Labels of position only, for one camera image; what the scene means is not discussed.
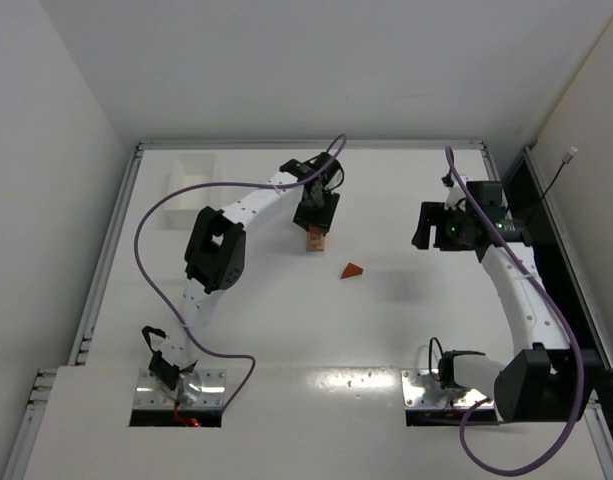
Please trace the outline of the light wooden long block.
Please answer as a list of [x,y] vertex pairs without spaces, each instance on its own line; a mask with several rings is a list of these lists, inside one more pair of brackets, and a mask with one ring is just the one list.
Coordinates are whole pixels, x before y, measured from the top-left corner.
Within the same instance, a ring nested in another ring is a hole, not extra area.
[[322,251],[325,246],[322,244],[322,237],[318,235],[307,235],[306,250],[308,252]]

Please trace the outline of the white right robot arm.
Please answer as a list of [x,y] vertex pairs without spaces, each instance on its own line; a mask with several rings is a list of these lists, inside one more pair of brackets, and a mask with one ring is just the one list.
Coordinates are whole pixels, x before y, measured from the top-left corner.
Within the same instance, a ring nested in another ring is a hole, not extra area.
[[534,250],[522,222],[501,217],[493,226],[472,207],[452,209],[441,202],[421,205],[413,245],[420,250],[472,251],[491,279],[513,342],[513,358],[502,364],[473,350],[450,350],[438,362],[443,389],[474,389],[492,400],[506,422],[577,421],[601,370],[590,349],[573,350],[535,266]]

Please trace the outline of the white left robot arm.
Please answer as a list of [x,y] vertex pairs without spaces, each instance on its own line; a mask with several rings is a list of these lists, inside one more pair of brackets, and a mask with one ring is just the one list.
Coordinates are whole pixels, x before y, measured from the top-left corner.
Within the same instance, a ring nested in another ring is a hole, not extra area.
[[166,390],[177,392],[197,363],[196,356],[182,341],[189,341],[213,358],[223,356],[202,345],[196,331],[209,323],[226,291],[240,280],[249,236],[286,210],[294,212],[294,223],[306,233],[326,236],[340,200],[337,190],[344,180],[345,171],[338,156],[324,151],[306,161],[286,162],[265,183],[244,183],[248,194],[226,207],[202,208],[183,253],[185,287],[181,306],[175,306],[147,273],[140,240],[146,222],[159,207],[188,190],[182,188],[168,194],[144,214],[133,237],[136,266],[146,283],[170,308],[182,330],[181,338],[169,336],[161,329],[142,330],[144,337],[156,335],[162,340],[150,350],[148,370]]

